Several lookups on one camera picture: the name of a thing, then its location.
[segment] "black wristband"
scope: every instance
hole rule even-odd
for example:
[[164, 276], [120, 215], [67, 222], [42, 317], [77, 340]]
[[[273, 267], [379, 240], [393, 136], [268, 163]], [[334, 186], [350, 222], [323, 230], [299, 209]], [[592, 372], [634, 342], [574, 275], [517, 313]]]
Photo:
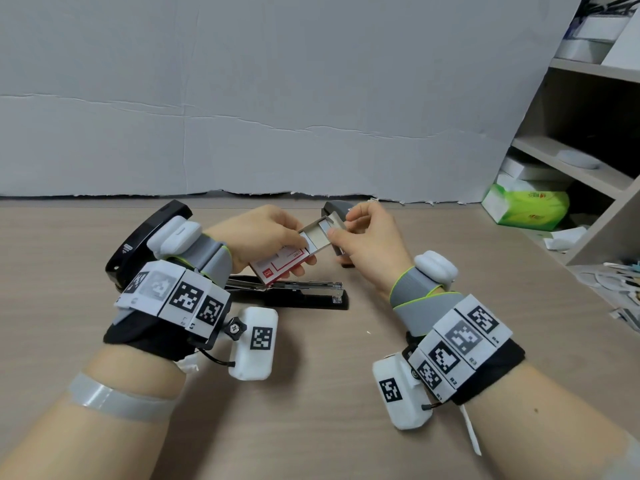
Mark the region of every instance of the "black wristband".
[[188, 343], [189, 336], [181, 326], [135, 310], [121, 322], [111, 325], [102, 341], [128, 345], [175, 362], [196, 352]]
[[512, 339], [508, 339], [484, 364], [477, 368], [474, 375], [459, 387], [456, 393], [451, 396], [451, 400], [459, 406], [469, 402], [502, 379], [524, 359], [524, 349]]

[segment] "stapler handle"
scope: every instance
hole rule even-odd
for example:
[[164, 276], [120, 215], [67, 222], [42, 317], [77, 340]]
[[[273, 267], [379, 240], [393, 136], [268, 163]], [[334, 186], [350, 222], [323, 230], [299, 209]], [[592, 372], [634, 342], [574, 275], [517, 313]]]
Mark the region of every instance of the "stapler handle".
[[[342, 219], [343, 222], [347, 220], [347, 213], [353, 207], [351, 202], [347, 202], [345, 200], [328, 200], [324, 203], [324, 207], [322, 208], [322, 215], [329, 216], [333, 212], [338, 214], [338, 217]], [[342, 256], [344, 253], [338, 246], [333, 246], [333, 250], [336, 256]], [[342, 267], [354, 267], [352, 264], [343, 264]]]

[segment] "person's right hand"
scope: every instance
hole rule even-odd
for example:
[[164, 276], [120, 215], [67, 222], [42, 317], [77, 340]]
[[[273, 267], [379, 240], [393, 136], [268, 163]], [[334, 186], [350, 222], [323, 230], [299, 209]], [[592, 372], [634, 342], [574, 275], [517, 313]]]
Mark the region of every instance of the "person's right hand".
[[397, 279], [413, 266], [396, 220], [377, 201], [357, 204], [346, 220], [348, 232], [332, 228], [328, 234], [331, 243], [347, 254], [339, 259], [352, 262], [378, 291], [389, 296]]

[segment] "gray wall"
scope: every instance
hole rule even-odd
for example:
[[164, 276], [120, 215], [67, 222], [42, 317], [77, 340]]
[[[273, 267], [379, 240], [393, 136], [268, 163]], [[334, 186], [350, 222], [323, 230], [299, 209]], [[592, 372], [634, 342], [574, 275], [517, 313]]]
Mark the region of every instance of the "gray wall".
[[478, 201], [580, 0], [3, 0], [0, 194]]

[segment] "green tissue package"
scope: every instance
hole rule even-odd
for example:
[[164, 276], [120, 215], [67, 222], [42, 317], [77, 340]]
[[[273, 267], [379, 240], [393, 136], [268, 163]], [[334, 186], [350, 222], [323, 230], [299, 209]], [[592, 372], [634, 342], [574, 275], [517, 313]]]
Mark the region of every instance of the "green tissue package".
[[493, 184], [482, 206], [502, 226], [551, 231], [569, 209], [569, 195], [566, 192], [512, 192]]

